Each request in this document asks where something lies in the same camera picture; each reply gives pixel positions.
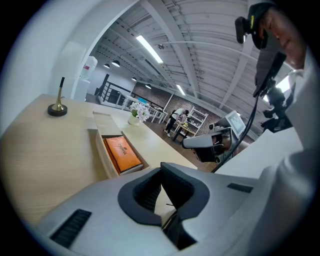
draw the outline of white table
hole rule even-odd
[[[55,101],[54,96],[39,96],[1,138],[2,182],[15,210],[30,224],[86,186],[107,179],[97,152],[93,111],[110,114],[152,168],[161,162],[197,168],[144,123],[130,125],[127,111],[62,99],[68,113],[49,116],[47,108]],[[162,212],[167,208],[159,206]]]

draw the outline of white wall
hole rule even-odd
[[[55,92],[62,75],[75,78],[77,85],[99,38],[137,1],[51,0],[44,4],[20,33],[2,69],[0,136],[36,97]]]
[[[114,83],[132,92],[136,84],[136,82],[131,79],[133,77],[133,73],[123,66],[116,67],[115,65],[112,65],[109,58],[98,52],[95,53],[94,57],[97,59],[98,64],[89,78],[90,86],[88,94],[95,94],[96,88],[100,88],[107,73],[109,74],[108,82]],[[104,67],[104,64],[106,63],[110,65],[110,68]],[[120,91],[125,95],[130,95],[129,92],[121,90],[115,86],[111,85],[110,88]]]

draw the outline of flower pot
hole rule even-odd
[[[140,121],[138,117],[134,117],[132,114],[129,116],[128,123],[133,126],[140,125]]]

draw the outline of ceiling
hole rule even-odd
[[[237,43],[235,20],[247,13],[247,0],[141,0],[106,31],[96,54],[119,60],[139,80],[174,90],[181,85],[188,96],[225,113],[236,110],[246,122],[255,103],[259,57],[251,38]],[[138,42],[139,35],[153,46],[162,64]],[[167,43],[181,41],[193,43]],[[283,65],[277,80],[289,71]],[[252,127],[258,135],[262,111],[269,108],[259,99]]]

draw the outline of orange notebook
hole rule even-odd
[[[118,174],[142,165],[124,136],[105,138],[103,142]]]

